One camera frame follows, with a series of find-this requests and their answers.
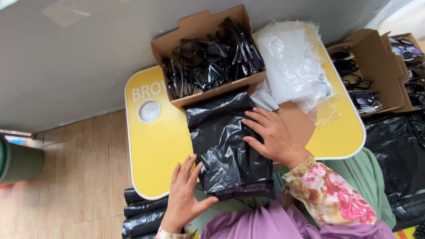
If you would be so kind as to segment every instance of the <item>grey wall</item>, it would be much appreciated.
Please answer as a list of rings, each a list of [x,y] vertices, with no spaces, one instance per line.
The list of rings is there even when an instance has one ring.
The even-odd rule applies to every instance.
[[[0,128],[38,132],[124,107],[129,77],[155,64],[150,41],[177,20],[245,4],[253,29],[272,19],[320,24],[324,43],[366,26],[388,0],[60,0],[90,13],[67,27],[54,0],[0,11]]]

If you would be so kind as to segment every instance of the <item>wooden floor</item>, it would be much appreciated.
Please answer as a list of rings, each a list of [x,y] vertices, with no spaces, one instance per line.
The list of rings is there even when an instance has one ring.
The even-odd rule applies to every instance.
[[[0,239],[120,239],[131,188],[125,111],[39,135],[40,178],[0,189]]]

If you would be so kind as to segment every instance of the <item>hand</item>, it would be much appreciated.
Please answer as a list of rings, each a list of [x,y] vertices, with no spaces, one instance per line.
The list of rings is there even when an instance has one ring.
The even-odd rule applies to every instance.
[[[246,111],[245,114],[258,123],[249,119],[242,119],[242,122],[261,135],[264,144],[250,136],[244,137],[244,141],[263,156],[286,165],[290,170],[309,157],[276,113],[257,107],[253,110],[254,112]]]
[[[202,168],[200,162],[192,174],[190,173],[195,160],[196,154],[193,157],[187,156],[183,165],[178,163],[174,169],[168,207],[161,222],[161,228],[166,232],[179,234],[187,223],[218,202],[218,198],[214,196],[198,202],[193,195]]]

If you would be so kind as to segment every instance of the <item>stack of black bags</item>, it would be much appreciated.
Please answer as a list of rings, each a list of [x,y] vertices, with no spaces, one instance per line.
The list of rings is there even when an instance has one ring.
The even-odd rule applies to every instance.
[[[153,239],[167,210],[168,197],[148,201],[131,188],[124,190],[127,206],[122,223],[123,239]]]

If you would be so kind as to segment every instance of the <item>green container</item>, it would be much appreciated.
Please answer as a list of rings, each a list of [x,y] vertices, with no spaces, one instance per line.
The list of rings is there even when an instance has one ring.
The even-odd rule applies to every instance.
[[[0,137],[0,185],[37,178],[43,166],[43,150],[12,144]]]

